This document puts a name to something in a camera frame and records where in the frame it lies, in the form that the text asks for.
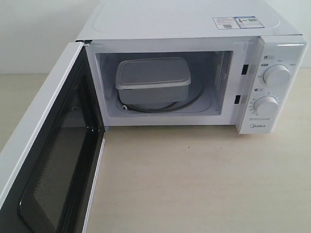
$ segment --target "midea logo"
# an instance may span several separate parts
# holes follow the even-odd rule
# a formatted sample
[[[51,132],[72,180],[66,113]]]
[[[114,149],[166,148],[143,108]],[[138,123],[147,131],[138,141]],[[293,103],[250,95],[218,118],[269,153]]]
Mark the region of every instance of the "midea logo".
[[[250,128],[265,128],[266,126],[265,126],[265,125],[251,124],[249,127],[250,127]]]

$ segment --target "barcode sticker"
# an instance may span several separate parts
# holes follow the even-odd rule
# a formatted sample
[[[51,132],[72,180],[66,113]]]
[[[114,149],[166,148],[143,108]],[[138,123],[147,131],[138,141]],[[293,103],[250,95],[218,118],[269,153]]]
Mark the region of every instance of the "barcode sticker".
[[[213,18],[219,30],[240,29],[234,17]]]
[[[234,17],[241,29],[264,28],[255,16]]]

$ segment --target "power knob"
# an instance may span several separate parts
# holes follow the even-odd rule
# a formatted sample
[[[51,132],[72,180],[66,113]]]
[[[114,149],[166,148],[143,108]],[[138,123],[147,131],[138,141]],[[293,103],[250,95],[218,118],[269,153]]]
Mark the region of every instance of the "power knob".
[[[271,87],[282,86],[291,79],[291,73],[283,65],[275,65],[266,70],[263,81]]]
[[[277,112],[278,103],[274,97],[265,96],[255,102],[254,109],[259,115],[271,116]]]

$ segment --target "open door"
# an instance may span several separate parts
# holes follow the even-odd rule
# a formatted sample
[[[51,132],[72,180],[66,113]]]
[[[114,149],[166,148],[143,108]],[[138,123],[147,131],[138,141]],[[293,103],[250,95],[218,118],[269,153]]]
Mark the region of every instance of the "open door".
[[[103,134],[85,48],[69,43],[0,154],[1,231],[85,230]]]

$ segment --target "gray container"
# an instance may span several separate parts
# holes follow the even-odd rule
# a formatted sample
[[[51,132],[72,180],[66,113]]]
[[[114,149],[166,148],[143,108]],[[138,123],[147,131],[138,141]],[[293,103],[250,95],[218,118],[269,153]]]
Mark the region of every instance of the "gray container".
[[[183,101],[190,83],[188,64],[180,57],[124,61],[116,76],[120,100],[133,105]]]

